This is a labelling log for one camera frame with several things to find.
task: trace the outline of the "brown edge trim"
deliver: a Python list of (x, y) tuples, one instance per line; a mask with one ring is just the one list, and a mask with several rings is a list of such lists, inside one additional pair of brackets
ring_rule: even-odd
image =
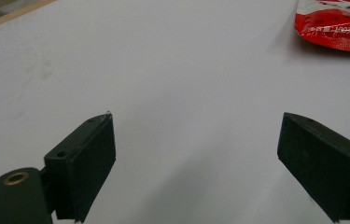
[(10, 20), (13, 20), (15, 18), (18, 18), (19, 16), (21, 15), (24, 15), (28, 12), (31, 12), (31, 11), (34, 11), (40, 7), (43, 7), (49, 3), (52, 3), (52, 2), (55, 2), (56, 0), (40, 0), (39, 2), (37, 3), (34, 3), (30, 6), (27, 6), (27, 7), (24, 7), (24, 8), (21, 8), (17, 11), (14, 11), (14, 12), (11, 12), (9, 14), (6, 14), (2, 17), (0, 17), (0, 24), (6, 22), (6, 21), (10, 21)]

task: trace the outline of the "white table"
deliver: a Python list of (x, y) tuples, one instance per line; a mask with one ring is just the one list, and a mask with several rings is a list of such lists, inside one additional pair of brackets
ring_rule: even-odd
[(350, 138), (350, 53), (302, 41), (295, 7), (61, 0), (0, 25), (0, 175), (110, 110), (86, 223), (330, 223), (276, 148), (284, 112)]

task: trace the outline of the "red snack bag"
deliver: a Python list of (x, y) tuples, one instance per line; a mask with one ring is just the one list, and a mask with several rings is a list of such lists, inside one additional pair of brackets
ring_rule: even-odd
[(310, 42), (350, 51), (350, 0), (300, 0), (295, 28)]

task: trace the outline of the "food packet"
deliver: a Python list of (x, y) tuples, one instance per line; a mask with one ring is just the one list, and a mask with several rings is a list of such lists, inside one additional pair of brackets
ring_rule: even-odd
[(312, 43), (350, 51), (350, 0), (299, 0), (295, 29)]

